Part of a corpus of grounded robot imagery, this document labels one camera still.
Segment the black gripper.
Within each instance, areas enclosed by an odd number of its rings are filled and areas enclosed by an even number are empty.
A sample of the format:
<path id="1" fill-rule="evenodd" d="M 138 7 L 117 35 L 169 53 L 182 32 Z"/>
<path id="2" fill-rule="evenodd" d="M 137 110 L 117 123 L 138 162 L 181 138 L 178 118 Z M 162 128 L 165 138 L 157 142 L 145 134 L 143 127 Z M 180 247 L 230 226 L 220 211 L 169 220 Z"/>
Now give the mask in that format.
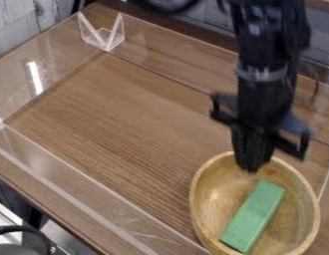
<path id="1" fill-rule="evenodd" d="M 210 95 L 210 117 L 230 127 L 237 164 L 253 173 L 277 149 L 304 159 L 313 133 L 292 111 L 296 79 L 291 68 L 270 71 L 238 66 L 236 73 L 238 94 Z"/>

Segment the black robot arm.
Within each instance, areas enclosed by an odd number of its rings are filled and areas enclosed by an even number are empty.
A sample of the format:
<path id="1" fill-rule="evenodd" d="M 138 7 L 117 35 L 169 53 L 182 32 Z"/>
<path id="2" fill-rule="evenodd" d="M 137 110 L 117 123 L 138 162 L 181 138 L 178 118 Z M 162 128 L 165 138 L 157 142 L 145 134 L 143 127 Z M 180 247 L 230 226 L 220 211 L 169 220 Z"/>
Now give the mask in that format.
<path id="1" fill-rule="evenodd" d="M 217 0 L 232 17 L 238 93 L 214 93 L 210 117 L 232 130 L 238 166 L 254 173 L 281 149 L 303 159 L 313 136 L 293 112 L 299 63 L 311 46 L 305 0 Z"/>

